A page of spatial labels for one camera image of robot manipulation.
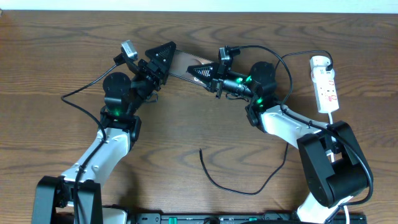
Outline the bronze Galaxy smartphone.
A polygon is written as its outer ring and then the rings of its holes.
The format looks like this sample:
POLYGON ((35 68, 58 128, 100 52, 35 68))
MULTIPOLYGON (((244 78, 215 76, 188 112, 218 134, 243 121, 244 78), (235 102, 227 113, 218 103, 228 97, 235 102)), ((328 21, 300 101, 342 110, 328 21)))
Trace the bronze Galaxy smartphone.
POLYGON ((205 86, 202 81, 188 73, 187 68, 189 66, 204 65, 208 63, 213 63, 213 61, 176 50, 169 69, 169 75, 194 83, 196 85, 205 86))

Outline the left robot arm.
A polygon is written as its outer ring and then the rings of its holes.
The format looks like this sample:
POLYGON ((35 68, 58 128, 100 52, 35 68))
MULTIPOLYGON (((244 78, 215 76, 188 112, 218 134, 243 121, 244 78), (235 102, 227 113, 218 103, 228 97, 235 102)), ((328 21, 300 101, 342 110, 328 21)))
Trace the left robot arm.
POLYGON ((131 41, 121 43, 113 66, 98 77, 105 105, 99 118, 91 117, 96 138, 71 168, 38 182, 32 223, 130 222, 126 209, 102 204, 101 189, 138 140, 142 122, 136 111, 166 83, 175 50, 175 42, 167 42, 146 50, 143 60, 131 41))

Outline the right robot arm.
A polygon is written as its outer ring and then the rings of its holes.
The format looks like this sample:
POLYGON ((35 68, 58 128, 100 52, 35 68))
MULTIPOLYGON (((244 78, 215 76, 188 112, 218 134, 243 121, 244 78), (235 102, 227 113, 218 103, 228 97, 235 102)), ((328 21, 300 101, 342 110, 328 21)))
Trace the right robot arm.
POLYGON ((310 190, 296 211, 301 222, 331 222, 341 207, 354 205, 352 198, 364 189, 369 192, 360 203, 371 198, 373 173, 351 127, 342 121, 311 120, 278 102, 273 64, 257 62, 247 77, 219 63, 191 65, 187 72, 210 92, 249 98, 245 110, 250 124, 298 149, 310 190))

